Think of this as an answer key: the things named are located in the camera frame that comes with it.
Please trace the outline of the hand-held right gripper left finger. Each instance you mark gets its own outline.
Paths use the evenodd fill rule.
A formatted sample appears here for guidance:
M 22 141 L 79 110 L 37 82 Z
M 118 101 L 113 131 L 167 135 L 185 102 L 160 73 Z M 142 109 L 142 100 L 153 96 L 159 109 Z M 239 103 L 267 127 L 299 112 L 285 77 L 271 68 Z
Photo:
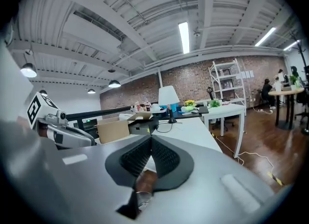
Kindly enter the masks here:
M 0 123 L 0 173 L 8 203 L 14 206 L 18 223 L 48 224 L 148 224 L 112 210 L 112 193 L 134 195 L 135 178 L 128 174 L 129 186 L 112 178 L 95 189 L 77 178 L 61 158 L 60 150 L 47 138 L 18 123 Z

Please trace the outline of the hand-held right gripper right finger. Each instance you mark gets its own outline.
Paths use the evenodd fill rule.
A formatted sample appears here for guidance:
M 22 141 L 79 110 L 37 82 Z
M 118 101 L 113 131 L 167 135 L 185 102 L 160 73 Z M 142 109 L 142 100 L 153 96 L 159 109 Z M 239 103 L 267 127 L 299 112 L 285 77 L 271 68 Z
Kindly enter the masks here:
M 140 224 L 264 224 L 292 186 L 278 193 L 254 173 L 217 150 L 165 138 L 193 158 L 179 188 L 156 192 L 138 216 Z

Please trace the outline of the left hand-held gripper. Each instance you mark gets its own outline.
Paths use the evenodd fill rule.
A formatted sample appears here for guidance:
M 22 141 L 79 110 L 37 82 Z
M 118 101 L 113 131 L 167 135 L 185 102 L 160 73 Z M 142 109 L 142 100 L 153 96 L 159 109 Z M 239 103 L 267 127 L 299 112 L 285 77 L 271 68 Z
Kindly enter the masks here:
M 66 113 L 61 111 L 53 101 L 37 92 L 27 109 L 28 123 L 39 136 L 52 140 L 58 149 L 95 146 L 95 139 L 87 132 L 69 127 L 66 130 Z

